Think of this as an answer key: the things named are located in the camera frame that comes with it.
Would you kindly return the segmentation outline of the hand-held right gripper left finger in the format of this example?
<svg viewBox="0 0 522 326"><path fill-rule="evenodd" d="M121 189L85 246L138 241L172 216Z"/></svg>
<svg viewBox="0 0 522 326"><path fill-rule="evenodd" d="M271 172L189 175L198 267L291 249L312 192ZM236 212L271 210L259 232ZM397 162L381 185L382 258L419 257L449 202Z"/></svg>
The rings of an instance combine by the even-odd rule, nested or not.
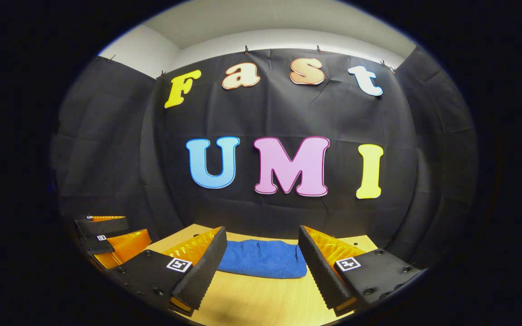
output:
<svg viewBox="0 0 522 326"><path fill-rule="evenodd" d="M221 226L163 252L145 249L107 275L149 305L190 317L200 308L226 248Z"/></svg>

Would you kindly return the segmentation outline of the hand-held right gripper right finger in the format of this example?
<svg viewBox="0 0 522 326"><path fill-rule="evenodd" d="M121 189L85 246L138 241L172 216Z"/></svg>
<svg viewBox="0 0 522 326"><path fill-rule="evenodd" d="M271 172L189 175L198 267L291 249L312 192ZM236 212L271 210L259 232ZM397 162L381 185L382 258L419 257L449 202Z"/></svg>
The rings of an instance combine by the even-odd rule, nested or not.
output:
<svg viewBox="0 0 522 326"><path fill-rule="evenodd" d="M298 246L328 309L361 313L415 283L423 269L384 249L369 252L301 225Z"/></svg>

